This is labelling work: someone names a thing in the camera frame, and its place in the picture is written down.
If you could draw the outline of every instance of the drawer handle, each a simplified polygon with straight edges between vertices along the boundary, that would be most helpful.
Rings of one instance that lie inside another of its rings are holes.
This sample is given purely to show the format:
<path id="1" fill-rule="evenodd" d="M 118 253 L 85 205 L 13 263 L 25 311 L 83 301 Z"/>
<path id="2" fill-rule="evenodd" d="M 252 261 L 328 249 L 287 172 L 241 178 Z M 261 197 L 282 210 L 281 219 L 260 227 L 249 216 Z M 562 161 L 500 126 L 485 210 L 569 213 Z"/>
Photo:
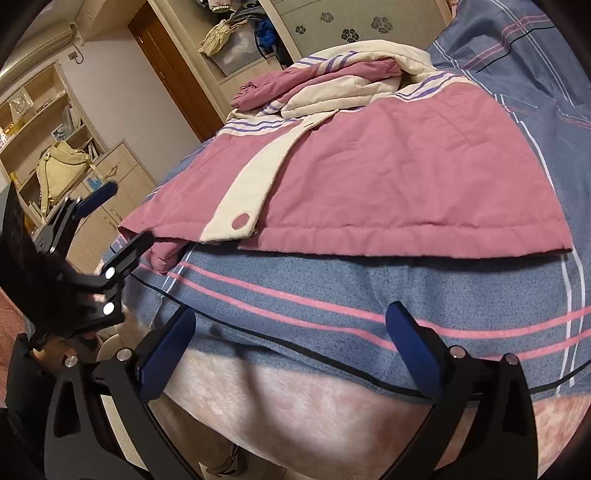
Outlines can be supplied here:
<path id="1" fill-rule="evenodd" d="M 119 164 L 115 165 L 112 169 L 110 169 L 107 172 L 107 175 L 105 175 L 105 178 L 108 179 L 117 175 L 117 167 L 119 167 Z"/>
<path id="2" fill-rule="evenodd" d="M 118 213 L 117 213 L 116 211 L 114 211 L 112 208 L 111 208 L 111 209 L 109 209 L 109 210 L 111 211 L 111 213 L 112 213 L 113 215 L 115 215 L 115 220 L 117 220 L 119 223 L 121 223 L 121 222 L 123 221 L 123 217 L 122 217 L 120 214 L 118 214 Z"/>
<path id="3" fill-rule="evenodd" d="M 109 222 L 109 225 L 111 226 L 111 228 L 115 231 L 117 231 L 117 226 L 113 225 L 113 220 L 111 220 L 109 217 L 107 217 L 106 215 L 103 215 L 103 218 Z"/>

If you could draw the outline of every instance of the cabinet drawer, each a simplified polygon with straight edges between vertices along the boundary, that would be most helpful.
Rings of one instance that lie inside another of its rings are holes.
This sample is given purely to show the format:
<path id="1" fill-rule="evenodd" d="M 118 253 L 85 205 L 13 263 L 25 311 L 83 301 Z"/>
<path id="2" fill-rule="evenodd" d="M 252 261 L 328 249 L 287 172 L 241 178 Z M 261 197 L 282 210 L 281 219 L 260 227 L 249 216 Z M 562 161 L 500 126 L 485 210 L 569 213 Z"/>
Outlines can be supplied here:
<path id="1" fill-rule="evenodd" d="M 117 195 L 103 205 L 117 223 L 136 209 L 156 188 L 141 165 L 136 165 L 120 182 Z"/>
<path id="2" fill-rule="evenodd" d="M 93 273 L 118 233 L 113 219 L 103 207 L 99 207 L 76 232 L 68 261 L 82 273 Z"/>
<path id="3" fill-rule="evenodd" d="M 71 199 L 77 199 L 78 197 L 85 199 L 86 197 L 88 197 L 88 195 L 90 195 L 90 191 L 87 188 L 85 188 L 84 182 L 82 181 L 76 186 L 74 190 L 70 192 L 69 197 Z M 86 218 L 82 219 L 82 221 L 78 224 L 78 227 L 76 228 L 76 232 L 82 228 L 82 225 L 84 225 L 86 220 Z"/>
<path id="4" fill-rule="evenodd" d="M 104 154 L 102 158 L 99 158 L 96 168 L 107 180 L 119 183 L 137 164 L 137 160 L 127 146 L 120 143 Z"/>

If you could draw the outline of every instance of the plastic bag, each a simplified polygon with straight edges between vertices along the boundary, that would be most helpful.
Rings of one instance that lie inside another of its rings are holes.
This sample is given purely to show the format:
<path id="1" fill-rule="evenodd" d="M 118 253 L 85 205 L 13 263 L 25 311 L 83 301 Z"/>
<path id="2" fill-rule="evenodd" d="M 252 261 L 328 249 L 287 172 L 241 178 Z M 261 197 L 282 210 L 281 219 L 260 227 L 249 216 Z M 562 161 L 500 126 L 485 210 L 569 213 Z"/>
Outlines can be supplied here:
<path id="1" fill-rule="evenodd" d="M 22 87 L 18 89 L 10 100 L 10 113 L 12 115 L 12 121 L 16 124 L 25 119 L 25 117 L 33 116 L 35 110 L 33 110 L 33 100 L 28 92 Z"/>

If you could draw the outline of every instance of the human hand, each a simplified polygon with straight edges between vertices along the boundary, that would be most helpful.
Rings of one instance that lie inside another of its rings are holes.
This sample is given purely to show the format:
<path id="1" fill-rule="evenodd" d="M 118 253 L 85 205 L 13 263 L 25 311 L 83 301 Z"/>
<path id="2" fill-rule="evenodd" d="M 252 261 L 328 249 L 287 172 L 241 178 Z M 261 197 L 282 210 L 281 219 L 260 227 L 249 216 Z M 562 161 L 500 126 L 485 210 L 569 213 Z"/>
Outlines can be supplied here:
<path id="1" fill-rule="evenodd" d="M 84 335 L 86 339 L 94 338 L 94 333 Z M 37 360 L 39 366 L 46 372 L 57 375 L 65 357 L 76 354 L 73 348 L 66 340 L 58 336 L 52 336 L 45 344 L 43 350 L 33 349 L 31 356 Z"/>

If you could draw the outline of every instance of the ceiling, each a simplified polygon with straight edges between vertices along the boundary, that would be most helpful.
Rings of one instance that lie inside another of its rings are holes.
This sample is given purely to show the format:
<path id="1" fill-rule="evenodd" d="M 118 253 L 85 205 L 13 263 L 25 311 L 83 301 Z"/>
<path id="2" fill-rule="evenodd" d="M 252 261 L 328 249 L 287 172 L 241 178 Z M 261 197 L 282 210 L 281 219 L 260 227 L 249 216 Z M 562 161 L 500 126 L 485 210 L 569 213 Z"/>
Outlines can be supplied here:
<path id="1" fill-rule="evenodd" d="M 53 24 L 74 21 L 84 0 L 53 0 L 37 16 L 35 21 L 21 37 L 21 41 L 45 30 Z"/>

